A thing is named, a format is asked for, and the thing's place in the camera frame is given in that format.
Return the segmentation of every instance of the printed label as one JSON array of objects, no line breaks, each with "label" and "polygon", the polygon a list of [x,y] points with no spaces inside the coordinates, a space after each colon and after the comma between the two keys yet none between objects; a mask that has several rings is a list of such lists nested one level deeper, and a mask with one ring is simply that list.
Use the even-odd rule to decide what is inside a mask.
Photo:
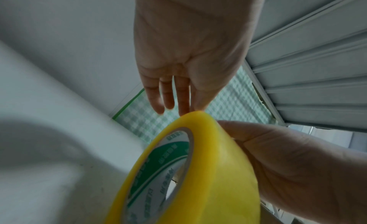
[{"label": "printed label", "polygon": [[163,208],[168,186],[186,162],[189,149],[187,133],[175,131],[149,154],[130,189],[125,211],[128,222],[142,223]]}]

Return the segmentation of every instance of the hand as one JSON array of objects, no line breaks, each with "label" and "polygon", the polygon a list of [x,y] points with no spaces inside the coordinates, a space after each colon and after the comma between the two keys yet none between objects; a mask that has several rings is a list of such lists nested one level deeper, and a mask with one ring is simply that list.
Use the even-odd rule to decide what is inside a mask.
[{"label": "hand", "polygon": [[[352,151],[285,127],[230,121],[219,124],[248,156],[262,199],[320,223],[354,223],[351,220],[361,216],[366,221],[367,177],[361,176],[366,155],[358,159]],[[347,185],[354,182],[361,184],[359,189]],[[359,200],[344,197],[354,192]]]},{"label": "hand", "polygon": [[[231,80],[247,53],[264,0],[136,0],[139,74],[152,108],[203,110]],[[163,94],[161,99],[159,84]]]}]

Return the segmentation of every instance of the packing tape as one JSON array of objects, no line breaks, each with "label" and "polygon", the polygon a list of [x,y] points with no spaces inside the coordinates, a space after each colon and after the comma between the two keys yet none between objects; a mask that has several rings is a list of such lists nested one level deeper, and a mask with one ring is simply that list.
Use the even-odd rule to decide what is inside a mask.
[{"label": "packing tape", "polygon": [[[167,196],[172,179],[178,183]],[[121,223],[258,224],[252,166],[210,115],[186,114],[152,141],[127,176],[106,219]]]}]

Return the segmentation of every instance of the green stripe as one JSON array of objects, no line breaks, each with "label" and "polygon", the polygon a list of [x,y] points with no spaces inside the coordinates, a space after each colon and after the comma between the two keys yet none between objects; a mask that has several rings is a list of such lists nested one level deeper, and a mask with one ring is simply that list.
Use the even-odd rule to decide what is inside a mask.
[{"label": "green stripe", "polygon": [[143,190],[150,184],[150,182],[152,182],[152,180],[154,180],[162,171],[164,171],[166,168],[168,168],[169,166],[173,165],[174,163],[176,163],[177,161],[180,161],[184,158],[187,158],[186,156],[182,156],[180,158],[177,158],[176,160],[172,161],[170,164],[167,164],[165,167],[163,167],[156,175],[154,175],[141,189],[140,191],[135,195],[134,198],[131,199],[131,201],[127,204],[127,207],[130,207],[132,205],[132,203],[137,199],[137,197],[143,192]]},{"label": "green stripe", "polygon": [[112,119],[113,120],[116,120],[117,117],[142,93],[144,92],[144,89],[140,90],[140,92],[135,96],[133,97],[133,99],[131,99],[128,103],[126,103],[126,105],[124,105],[120,111],[118,111],[113,117]]}]

